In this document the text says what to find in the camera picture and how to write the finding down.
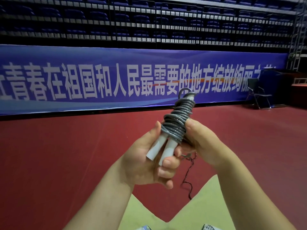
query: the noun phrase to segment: person's right hand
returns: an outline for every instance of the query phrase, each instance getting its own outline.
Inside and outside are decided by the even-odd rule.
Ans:
[[[200,122],[188,119],[185,122],[186,137],[196,152],[216,170],[226,166],[232,151],[220,141],[217,135]]]

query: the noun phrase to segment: blue banner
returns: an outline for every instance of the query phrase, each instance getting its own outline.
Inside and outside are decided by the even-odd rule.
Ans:
[[[0,45],[0,114],[245,100],[247,79],[287,54]]]

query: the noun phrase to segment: person's left hand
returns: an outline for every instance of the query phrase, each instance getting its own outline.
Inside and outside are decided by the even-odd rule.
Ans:
[[[158,163],[164,146],[154,161],[148,159],[146,154],[159,137],[160,132],[161,123],[156,122],[155,127],[137,139],[121,157],[121,168],[124,171],[126,182],[129,185],[160,183],[167,189],[172,189],[173,181],[171,178],[175,175],[176,169],[180,164],[180,156],[195,151],[190,145],[181,143],[175,148],[174,156],[165,158],[162,166],[159,166]]]

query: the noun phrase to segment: forearm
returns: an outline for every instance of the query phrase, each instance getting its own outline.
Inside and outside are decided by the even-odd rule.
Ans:
[[[217,168],[226,205],[237,230],[293,230],[241,160],[228,150],[228,163]]]
[[[120,160],[110,167],[64,230],[118,229],[133,191],[133,186],[125,183]]]

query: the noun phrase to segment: red floor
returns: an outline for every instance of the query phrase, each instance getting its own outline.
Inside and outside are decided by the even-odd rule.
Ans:
[[[237,153],[297,229],[306,229],[307,111],[217,106],[193,112]],[[0,229],[63,228],[109,166],[166,113],[0,122]],[[179,186],[189,165],[182,163],[171,191],[137,186],[134,195],[156,216],[171,220],[189,201],[188,191]],[[213,174],[200,158],[195,161],[188,176],[192,196]]]

